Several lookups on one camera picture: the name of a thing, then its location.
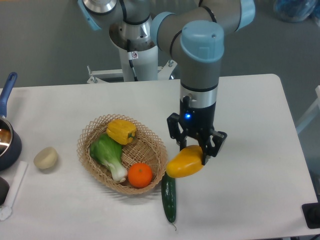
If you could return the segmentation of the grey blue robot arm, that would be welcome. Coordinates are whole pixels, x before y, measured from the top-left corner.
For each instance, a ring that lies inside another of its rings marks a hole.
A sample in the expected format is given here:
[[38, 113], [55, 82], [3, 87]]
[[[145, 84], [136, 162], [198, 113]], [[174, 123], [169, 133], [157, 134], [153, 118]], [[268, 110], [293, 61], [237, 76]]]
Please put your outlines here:
[[159, 51], [178, 64], [180, 107], [167, 118], [170, 137], [181, 149], [188, 137], [197, 140], [203, 164], [215, 157], [227, 138], [213, 123], [224, 37], [253, 21], [255, 3], [200, 0], [187, 13], [156, 16], [147, 0], [80, 0], [78, 6], [93, 30], [108, 29], [126, 82], [156, 80]]

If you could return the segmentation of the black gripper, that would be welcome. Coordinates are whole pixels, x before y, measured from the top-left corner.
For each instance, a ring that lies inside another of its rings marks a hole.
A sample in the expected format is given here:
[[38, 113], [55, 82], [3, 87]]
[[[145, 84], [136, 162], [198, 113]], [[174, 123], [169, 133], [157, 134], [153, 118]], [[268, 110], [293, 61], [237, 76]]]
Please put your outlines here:
[[228, 136], [213, 127], [215, 108], [215, 104], [204, 108], [192, 107], [192, 98], [187, 95], [180, 101], [179, 114], [172, 113], [167, 118], [169, 135], [176, 140], [180, 150], [187, 146], [187, 137], [198, 141], [203, 166], [210, 157], [217, 156]]

